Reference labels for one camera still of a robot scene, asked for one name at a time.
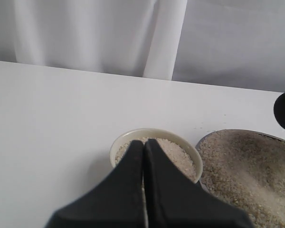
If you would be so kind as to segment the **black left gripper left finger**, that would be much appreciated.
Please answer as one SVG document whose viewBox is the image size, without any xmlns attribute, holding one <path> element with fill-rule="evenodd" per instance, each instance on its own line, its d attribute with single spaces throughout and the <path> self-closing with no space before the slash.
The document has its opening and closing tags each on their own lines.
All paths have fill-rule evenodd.
<svg viewBox="0 0 285 228">
<path fill-rule="evenodd" d="M 130 143 L 123 158 L 95 188 L 58 209 L 47 228 L 143 228 L 143 148 Z"/>
</svg>

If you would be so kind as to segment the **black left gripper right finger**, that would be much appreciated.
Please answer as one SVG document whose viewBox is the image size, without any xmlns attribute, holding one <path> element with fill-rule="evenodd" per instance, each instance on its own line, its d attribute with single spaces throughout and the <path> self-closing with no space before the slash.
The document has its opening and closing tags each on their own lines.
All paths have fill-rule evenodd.
<svg viewBox="0 0 285 228">
<path fill-rule="evenodd" d="M 243 210 L 222 202 L 188 179 L 158 142 L 144 145 L 144 189 L 151 228 L 252 228 Z"/>
</svg>

